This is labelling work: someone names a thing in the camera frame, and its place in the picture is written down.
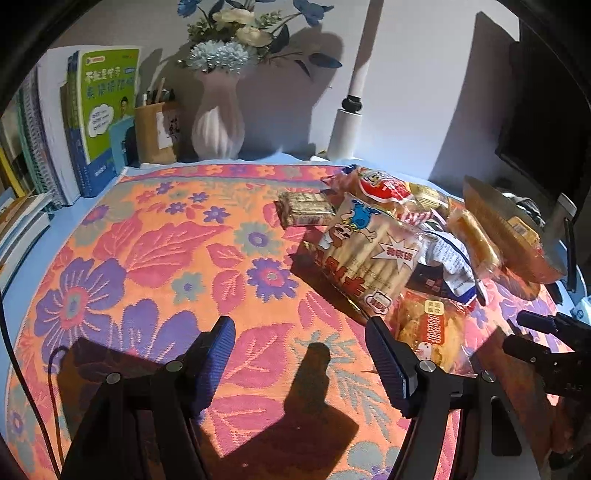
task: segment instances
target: red label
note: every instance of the red label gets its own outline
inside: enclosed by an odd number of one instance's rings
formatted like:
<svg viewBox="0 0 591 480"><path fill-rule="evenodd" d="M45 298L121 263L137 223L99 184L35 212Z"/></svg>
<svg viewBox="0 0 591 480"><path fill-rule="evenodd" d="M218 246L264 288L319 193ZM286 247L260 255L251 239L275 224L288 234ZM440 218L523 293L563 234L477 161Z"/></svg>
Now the red label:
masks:
<svg viewBox="0 0 591 480"><path fill-rule="evenodd" d="M443 345L445 342L444 315L433 315L431 313L422 315L419 338L421 342Z"/></svg>
<svg viewBox="0 0 591 480"><path fill-rule="evenodd" d="M406 182L380 170L364 171L359 177L359 186L364 194L381 203L404 203L412 196Z"/></svg>

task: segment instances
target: spiral notebook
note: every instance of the spiral notebook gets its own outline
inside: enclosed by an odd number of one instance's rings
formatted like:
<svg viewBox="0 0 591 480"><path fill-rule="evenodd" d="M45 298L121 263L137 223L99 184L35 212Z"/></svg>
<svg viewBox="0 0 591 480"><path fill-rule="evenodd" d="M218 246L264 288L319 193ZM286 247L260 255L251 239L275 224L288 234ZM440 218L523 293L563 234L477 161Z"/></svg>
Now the spiral notebook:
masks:
<svg viewBox="0 0 591 480"><path fill-rule="evenodd" d="M59 209L67 202L59 182L56 180L56 172L53 170L49 149L47 148L37 93L37 69L27 75L22 83L21 90L22 111L26 126L25 138L35 173L39 175L38 180L41 187L39 193L51 193L52 207Z"/></svg>

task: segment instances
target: desk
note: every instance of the desk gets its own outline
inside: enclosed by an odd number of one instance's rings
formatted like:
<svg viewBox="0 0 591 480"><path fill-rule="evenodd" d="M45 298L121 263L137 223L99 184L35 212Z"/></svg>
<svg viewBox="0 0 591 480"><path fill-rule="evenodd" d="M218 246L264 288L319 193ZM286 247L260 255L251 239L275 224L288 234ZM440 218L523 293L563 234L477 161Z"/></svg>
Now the desk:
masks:
<svg viewBox="0 0 591 480"><path fill-rule="evenodd" d="M97 200L44 272L17 341L17 357L49 426L50 360L59 372L52 375L60 425L59 437L50 428L54 445L67 451L106 372L149 371L229 314L236 347L201 423L214 478L385 474L408 422L371 373L363 327L334 291L310 286L319 277L298 251L306 229L283 231L273 205L286 187L318 189L319 179L334 171L258 163L134 171ZM303 271L296 274L295 265ZM548 314L555 307L543 288L529 298L504 281L507 288L486 282L491 302L466 322L458 367L479 350L478 361L504 382L539 453L549 442L551 406L529 368L510 364L499 348L511 332L505 319L521 309ZM534 336L554 351L564 349L551 337ZM77 351L72 346L81 337L102 347ZM69 352L52 359L60 345ZM318 349L329 352L327 361ZM45 478L47 454L14 376L7 419L7 443L17 459L31 479ZM452 416L438 478L449 471L456 428ZM156 465L154 445L147 445Z"/></svg>

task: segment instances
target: white vase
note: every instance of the white vase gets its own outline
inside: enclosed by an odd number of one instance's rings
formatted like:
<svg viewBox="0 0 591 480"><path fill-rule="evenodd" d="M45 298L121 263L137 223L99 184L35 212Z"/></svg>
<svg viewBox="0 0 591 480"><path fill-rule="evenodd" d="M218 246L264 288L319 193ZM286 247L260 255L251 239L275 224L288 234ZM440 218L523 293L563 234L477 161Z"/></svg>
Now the white vase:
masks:
<svg viewBox="0 0 591 480"><path fill-rule="evenodd" d="M236 95L239 76L214 70L198 78L204 89L191 131L193 148L199 160L237 158L244 143L244 119Z"/></svg>

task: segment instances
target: black cable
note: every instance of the black cable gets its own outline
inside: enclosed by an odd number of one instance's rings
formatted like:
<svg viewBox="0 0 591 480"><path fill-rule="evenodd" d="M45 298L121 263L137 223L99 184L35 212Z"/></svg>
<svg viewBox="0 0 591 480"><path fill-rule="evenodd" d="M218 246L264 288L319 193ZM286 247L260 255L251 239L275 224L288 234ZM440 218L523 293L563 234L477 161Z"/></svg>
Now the black cable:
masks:
<svg viewBox="0 0 591 480"><path fill-rule="evenodd" d="M43 435L43 440L45 440L45 446L47 448L47 453L49 454L49 458L51 460L51 465L53 467L53 471L56 473L56 477L60 477L60 470L57 466L56 456L53 453L53 447L51 446L51 440L49 439L49 434L47 433L47 429L45 428L45 424L43 423L43 419L41 418L41 414L39 413L39 409L37 405L35 405L35 400L33 400L33 396L31 395L31 391L27 385L24 375L22 374L21 367L18 365L17 356L14 354L14 350L12 348L12 343L10 342L10 336L8 335L8 326L6 325L6 318L4 317L4 302L2 298L2 292L0 291L0 330L2 330L2 340L4 340L4 347L6 348L6 352L8 353L8 357L10 358L10 363L14 369L14 372L17 375L18 382L21 384L22 390L25 392L25 396L29 405L33 409L33 413L35 414L35 418L37 419L37 423L41 428L41 434Z"/></svg>

